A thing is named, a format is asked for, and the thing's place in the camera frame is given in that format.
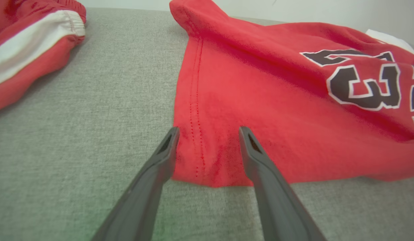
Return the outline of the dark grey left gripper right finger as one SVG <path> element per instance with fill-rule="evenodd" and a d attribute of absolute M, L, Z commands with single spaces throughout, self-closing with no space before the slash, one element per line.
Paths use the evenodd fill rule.
<path fill-rule="evenodd" d="M 239 128 L 239 142 L 245 174 L 254 185 L 265 241 L 324 241 L 317 224 L 248 127 Z"/>

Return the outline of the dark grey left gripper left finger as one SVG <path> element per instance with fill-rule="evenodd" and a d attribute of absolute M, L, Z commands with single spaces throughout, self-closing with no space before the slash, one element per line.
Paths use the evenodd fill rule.
<path fill-rule="evenodd" d="M 179 128 L 170 128 L 99 227 L 93 241 L 150 241 L 163 185 L 173 176 Z"/>

